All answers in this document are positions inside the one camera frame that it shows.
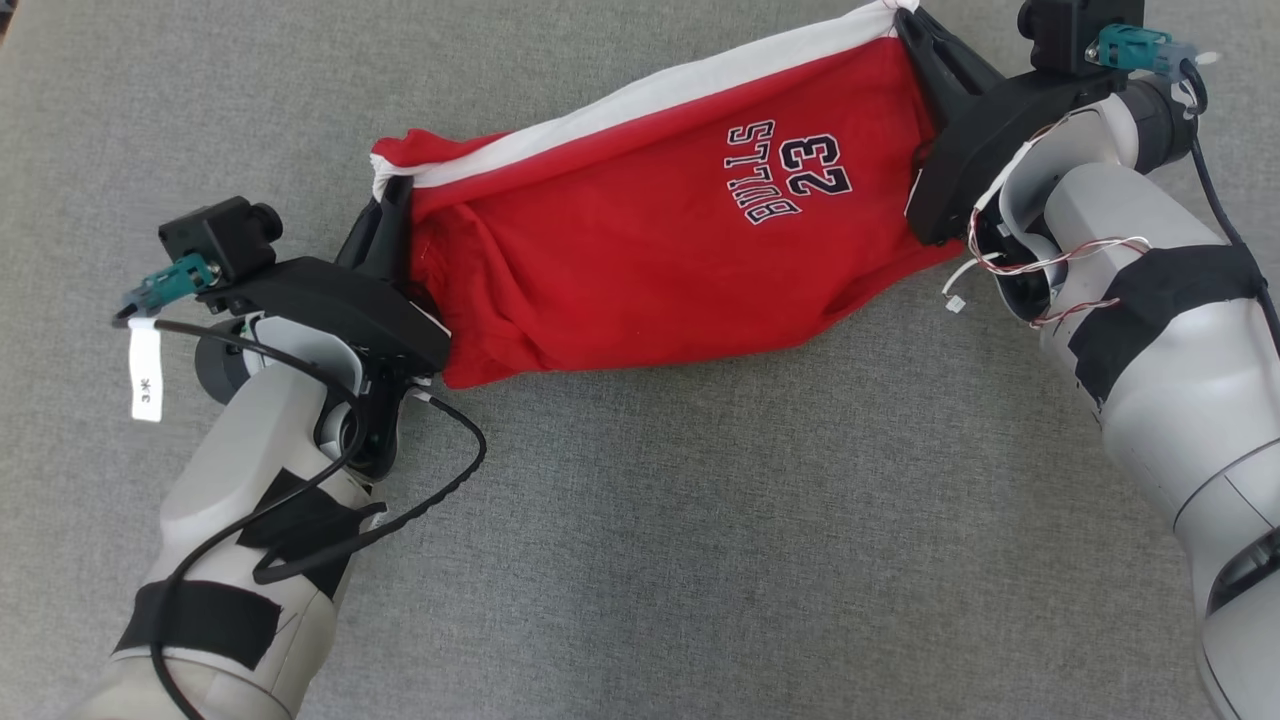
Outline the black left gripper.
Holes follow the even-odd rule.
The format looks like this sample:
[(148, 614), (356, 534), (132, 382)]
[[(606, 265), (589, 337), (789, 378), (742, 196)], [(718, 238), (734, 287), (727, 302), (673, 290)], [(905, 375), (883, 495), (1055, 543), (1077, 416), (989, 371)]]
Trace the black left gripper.
[(381, 199), (358, 214), (339, 266), (316, 258), (278, 263), (228, 284), (227, 309), (332, 334), (369, 361), (410, 374), (443, 372), (451, 333), (398, 291), (410, 279), (412, 195), (412, 178), (390, 178)]

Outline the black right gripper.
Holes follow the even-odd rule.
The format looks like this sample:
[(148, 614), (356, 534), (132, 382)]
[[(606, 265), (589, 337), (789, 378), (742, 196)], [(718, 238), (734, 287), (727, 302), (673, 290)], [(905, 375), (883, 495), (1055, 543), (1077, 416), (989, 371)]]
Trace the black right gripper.
[[(1129, 76), (1032, 70), (1002, 82), (995, 67), (927, 10), (896, 10), (895, 31), (933, 126), (946, 127), (934, 138), (906, 208), (911, 232), (927, 246), (964, 232), (969, 211), (1034, 133), (1124, 88)], [(965, 97), (978, 99), (951, 122)]]

